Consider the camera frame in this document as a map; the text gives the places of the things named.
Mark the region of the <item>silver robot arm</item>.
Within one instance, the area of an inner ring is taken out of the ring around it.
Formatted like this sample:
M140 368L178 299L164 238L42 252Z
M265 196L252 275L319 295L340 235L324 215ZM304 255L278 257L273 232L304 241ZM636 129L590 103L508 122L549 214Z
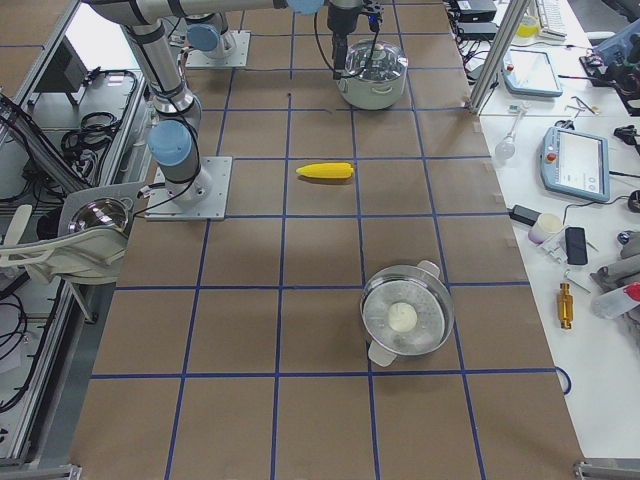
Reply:
M236 50L236 40L229 30L225 13L194 15L185 18L189 45L209 58L222 59Z
M361 1L91 1L89 7L102 18L121 26L134 57L154 95L159 122L147 137L147 146L163 176L162 187L170 202L195 205L213 193L217 176L206 172L199 140L202 106L190 90L177 58L172 54L162 20L173 16L206 30L207 38L222 40L215 24L226 13L265 9L290 9L314 16L328 10L332 33L334 76L345 71L347 40L365 13Z

